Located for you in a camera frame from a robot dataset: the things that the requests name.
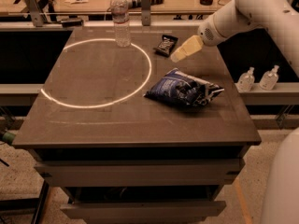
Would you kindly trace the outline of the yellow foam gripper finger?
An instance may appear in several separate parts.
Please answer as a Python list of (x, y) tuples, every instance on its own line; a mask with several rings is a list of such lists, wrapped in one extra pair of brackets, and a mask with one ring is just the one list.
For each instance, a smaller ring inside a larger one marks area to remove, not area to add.
[(170, 59), (172, 62), (177, 63), (191, 55), (193, 55), (194, 53), (200, 51), (202, 48), (200, 49), (186, 49), (183, 47), (183, 44), (177, 48), (175, 50), (175, 52), (170, 56)]
[(186, 49), (200, 49), (203, 47), (202, 38), (199, 35), (193, 35), (183, 43), (183, 47)]

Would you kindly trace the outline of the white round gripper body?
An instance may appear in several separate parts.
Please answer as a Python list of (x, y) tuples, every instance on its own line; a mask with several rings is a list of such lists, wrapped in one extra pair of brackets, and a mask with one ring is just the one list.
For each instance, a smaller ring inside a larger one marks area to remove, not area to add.
[(217, 46), (226, 40), (226, 37), (221, 35), (214, 23), (214, 17), (209, 16), (201, 22), (198, 27), (197, 34), (201, 37), (206, 46)]

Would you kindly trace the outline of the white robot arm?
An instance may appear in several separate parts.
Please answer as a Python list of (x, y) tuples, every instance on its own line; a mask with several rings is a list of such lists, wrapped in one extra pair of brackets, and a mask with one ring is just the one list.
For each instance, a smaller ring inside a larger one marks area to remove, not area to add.
[[(291, 0), (232, 0), (205, 19), (199, 41), (216, 46), (263, 27), (299, 76), (299, 13)], [(299, 224), (299, 128), (279, 145), (263, 198), (261, 224)]]

